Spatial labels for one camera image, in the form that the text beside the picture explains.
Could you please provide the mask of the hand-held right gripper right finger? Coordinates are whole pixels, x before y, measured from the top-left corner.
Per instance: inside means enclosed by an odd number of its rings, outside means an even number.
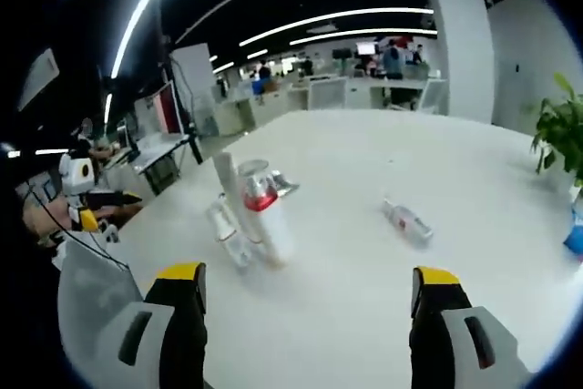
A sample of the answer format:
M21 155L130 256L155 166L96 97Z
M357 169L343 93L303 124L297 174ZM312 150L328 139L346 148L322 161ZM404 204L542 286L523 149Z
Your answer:
M514 334L449 271L414 268L411 320L413 388L522 388L532 377Z

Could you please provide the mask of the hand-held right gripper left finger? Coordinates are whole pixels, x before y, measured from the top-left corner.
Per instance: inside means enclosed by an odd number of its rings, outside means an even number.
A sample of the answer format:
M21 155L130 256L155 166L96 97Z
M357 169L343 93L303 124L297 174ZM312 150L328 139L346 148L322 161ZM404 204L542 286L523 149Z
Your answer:
M160 271L102 332L104 388L206 388L206 265Z

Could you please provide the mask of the person's left hand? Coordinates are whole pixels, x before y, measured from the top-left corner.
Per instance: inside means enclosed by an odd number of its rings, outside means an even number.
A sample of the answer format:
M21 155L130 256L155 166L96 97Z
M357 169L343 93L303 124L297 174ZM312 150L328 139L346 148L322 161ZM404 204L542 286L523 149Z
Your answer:
M120 229L141 210L142 206L140 204L109 206L97 210L95 216L98 220L105 219Z

